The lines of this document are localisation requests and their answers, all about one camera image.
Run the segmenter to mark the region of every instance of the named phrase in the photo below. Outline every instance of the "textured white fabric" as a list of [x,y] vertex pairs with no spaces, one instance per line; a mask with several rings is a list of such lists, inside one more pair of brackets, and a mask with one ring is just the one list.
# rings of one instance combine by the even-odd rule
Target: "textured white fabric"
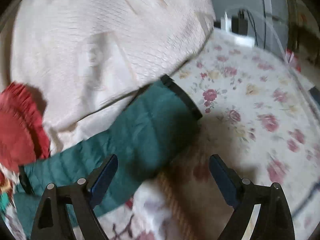
[[11,79],[42,92],[55,153],[107,129],[129,93],[197,53],[213,19],[211,0],[23,0]]

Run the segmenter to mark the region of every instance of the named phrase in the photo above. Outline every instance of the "red fabric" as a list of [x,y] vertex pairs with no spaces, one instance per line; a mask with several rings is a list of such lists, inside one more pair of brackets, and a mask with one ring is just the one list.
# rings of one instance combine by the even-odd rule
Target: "red fabric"
[[19,165],[49,156],[42,116],[22,84],[11,83],[0,94],[0,163],[18,172]]

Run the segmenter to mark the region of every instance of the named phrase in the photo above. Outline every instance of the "power cord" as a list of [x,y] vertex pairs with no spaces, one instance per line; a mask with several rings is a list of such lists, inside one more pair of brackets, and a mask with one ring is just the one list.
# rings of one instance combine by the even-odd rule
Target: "power cord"
[[250,13],[249,10],[246,10],[246,11],[247,11],[247,14],[248,14],[248,19],[249,19],[249,21],[250,21],[250,24],[251,24],[251,26],[252,26],[252,28],[253,28],[253,30],[254,30],[254,35],[255,35],[255,38],[256,38],[257,47],[259,47],[259,45],[258,45],[258,39],[257,39],[256,24],[255,24],[255,22],[254,22],[254,18],[253,18],[253,16],[252,16],[252,13]]

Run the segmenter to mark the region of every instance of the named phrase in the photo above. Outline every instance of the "floral fabric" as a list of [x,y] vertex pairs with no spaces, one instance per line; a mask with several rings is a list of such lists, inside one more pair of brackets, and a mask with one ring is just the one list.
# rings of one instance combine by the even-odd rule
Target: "floral fabric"
[[[198,57],[172,78],[204,115],[197,140],[172,164],[180,204],[198,236],[217,239],[233,212],[208,169],[209,157],[219,154],[242,178],[279,182],[296,239],[308,239],[320,221],[320,193],[308,197],[320,177],[319,127],[284,64],[261,49],[234,45],[215,29]],[[258,212],[243,239],[250,238]]]

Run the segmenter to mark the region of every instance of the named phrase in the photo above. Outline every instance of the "white fabric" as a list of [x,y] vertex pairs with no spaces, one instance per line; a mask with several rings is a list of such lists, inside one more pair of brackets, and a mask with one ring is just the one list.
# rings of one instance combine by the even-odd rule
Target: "white fabric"
[[107,129],[129,93],[197,53],[213,19],[211,0],[23,0],[11,79],[43,94],[55,153]]

